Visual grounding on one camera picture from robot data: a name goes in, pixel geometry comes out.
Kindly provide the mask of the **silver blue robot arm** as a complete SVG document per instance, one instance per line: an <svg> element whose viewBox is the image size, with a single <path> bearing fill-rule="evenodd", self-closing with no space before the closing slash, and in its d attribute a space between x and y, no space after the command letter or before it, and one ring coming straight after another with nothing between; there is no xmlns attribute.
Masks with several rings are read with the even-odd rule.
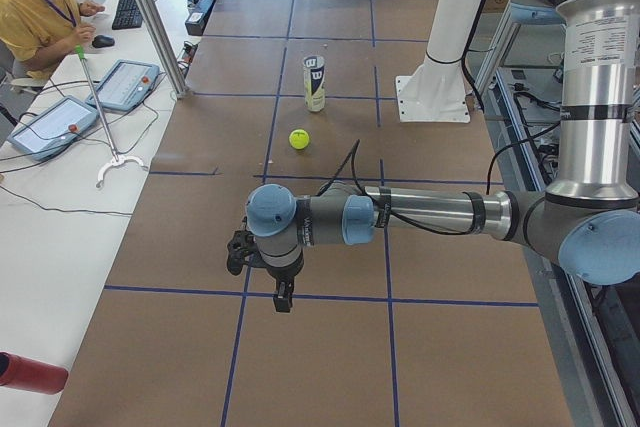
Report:
<svg viewBox="0 0 640 427"><path fill-rule="evenodd" d="M436 235L487 234L526 246L565 272L612 285L639 271L638 193L628 184L639 0L512 0L525 22L566 25L559 169L541 193L445 193L346 185L297 197L267 184L248 197L244 227L228 243L227 268L262 268L277 311L293 305L307 247L364 244L406 224Z"/></svg>

